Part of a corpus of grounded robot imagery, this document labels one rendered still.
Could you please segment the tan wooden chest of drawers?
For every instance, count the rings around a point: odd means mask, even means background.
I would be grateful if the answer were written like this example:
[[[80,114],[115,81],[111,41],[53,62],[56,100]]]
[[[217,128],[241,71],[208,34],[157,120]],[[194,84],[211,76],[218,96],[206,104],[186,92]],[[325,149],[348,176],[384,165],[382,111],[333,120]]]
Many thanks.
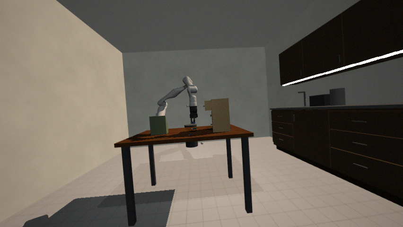
[[[228,98],[211,99],[213,132],[230,131]]]

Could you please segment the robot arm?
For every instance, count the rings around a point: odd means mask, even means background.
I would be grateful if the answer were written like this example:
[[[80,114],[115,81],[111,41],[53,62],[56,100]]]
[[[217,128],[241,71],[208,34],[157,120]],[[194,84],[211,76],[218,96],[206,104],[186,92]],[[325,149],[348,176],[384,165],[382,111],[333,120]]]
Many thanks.
[[[167,108],[167,102],[165,100],[169,98],[174,98],[177,95],[179,95],[183,90],[187,88],[187,92],[189,94],[189,99],[190,101],[196,101],[196,96],[193,96],[191,93],[197,93],[198,89],[195,85],[193,85],[191,79],[186,76],[183,78],[183,82],[185,85],[183,87],[176,87],[172,91],[170,91],[166,96],[164,96],[162,99],[158,101],[158,112],[156,116],[163,116],[166,113],[166,108]],[[163,107],[164,106],[164,107]]]

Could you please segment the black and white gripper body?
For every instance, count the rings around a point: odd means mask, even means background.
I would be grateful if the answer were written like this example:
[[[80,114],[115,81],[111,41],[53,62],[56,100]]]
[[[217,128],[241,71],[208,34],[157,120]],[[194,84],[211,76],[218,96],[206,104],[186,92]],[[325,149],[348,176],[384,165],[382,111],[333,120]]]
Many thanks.
[[[196,101],[190,101],[190,105],[187,105],[186,107],[190,107],[190,118],[198,117]]]

